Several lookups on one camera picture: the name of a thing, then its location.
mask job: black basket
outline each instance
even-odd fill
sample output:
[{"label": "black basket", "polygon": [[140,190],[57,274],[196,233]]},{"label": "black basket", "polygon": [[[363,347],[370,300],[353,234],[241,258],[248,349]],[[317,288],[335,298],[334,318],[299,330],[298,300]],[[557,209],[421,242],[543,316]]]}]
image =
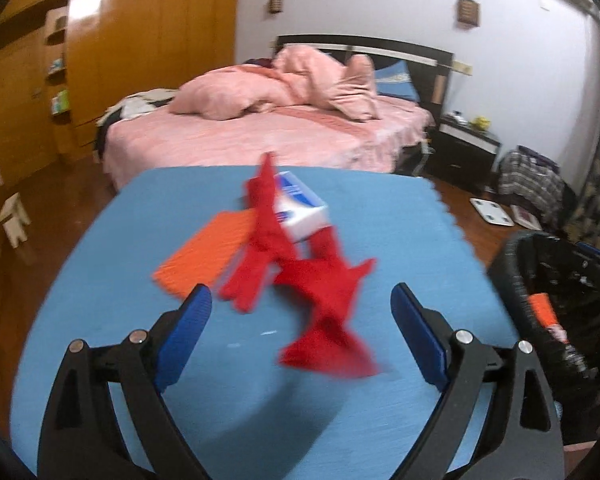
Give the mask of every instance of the black basket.
[{"label": "black basket", "polygon": [[[500,249],[488,275],[520,337],[538,351],[562,405],[565,444],[595,440],[600,430],[600,255],[583,254],[543,232],[520,231]],[[538,292],[549,295],[569,345],[537,320],[528,297]]]}]

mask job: black headboard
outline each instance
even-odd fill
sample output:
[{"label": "black headboard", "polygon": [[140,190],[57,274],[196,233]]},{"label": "black headboard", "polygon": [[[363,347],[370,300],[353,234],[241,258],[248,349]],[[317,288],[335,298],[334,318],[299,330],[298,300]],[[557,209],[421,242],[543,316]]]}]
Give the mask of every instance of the black headboard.
[{"label": "black headboard", "polygon": [[278,37],[276,54],[285,45],[294,43],[308,44],[323,52],[329,52],[342,63],[352,54],[367,54],[374,62],[376,70],[404,59],[409,67],[411,82],[420,95],[420,106],[432,113],[436,124],[440,123],[450,67],[454,59],[452,53],[403,41],[362,36],[294,34]]}]

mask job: white wall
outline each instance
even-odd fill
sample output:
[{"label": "white wall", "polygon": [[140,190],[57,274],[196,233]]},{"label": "white wall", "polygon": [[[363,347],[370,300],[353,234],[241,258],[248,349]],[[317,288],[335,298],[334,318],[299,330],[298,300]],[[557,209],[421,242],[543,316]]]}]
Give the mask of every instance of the white wall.
[{"label": "white wall", "polygon": [[280,34],[353,34],[455,53],[474,67],[452,75],[447,109],[485,115],[504,150],[524,144],[567,164],[576,187],[600,123],[600,24],[565,0],[477,0],[480,27],[455,23],[456,0],[238,0],[236,61],[268,56]]}]

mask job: checkered cloth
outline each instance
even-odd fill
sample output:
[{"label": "checkered cloth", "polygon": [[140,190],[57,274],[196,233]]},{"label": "checkered cloth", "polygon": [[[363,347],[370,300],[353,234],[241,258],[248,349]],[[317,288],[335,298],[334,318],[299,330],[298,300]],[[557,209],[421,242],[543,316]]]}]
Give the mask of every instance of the checkered cloth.
[{"label": "checkered cloth", "polygon": [[564,181],[556,169],[534,156],[512,150],[500,163],[498,194],[528,200],[539,211],[542,224],[555,228],[564,192]]}]

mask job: wooden wardrobe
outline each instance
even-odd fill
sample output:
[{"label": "wooden wardrobe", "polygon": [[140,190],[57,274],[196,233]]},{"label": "wooden wardrobe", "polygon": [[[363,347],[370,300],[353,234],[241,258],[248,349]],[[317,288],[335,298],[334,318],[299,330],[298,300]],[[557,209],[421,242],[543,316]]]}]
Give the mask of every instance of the wooden wardrobe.
[{"label": "wooden wardrobe", "polygon": [[[124,96],[234,62],[237,0],[11,0],[0,16],[0,170],[15,184],[87,155]],[[62,70],[51,76],[56,59]],[[70,109],[53,116],[51,98]]]}]

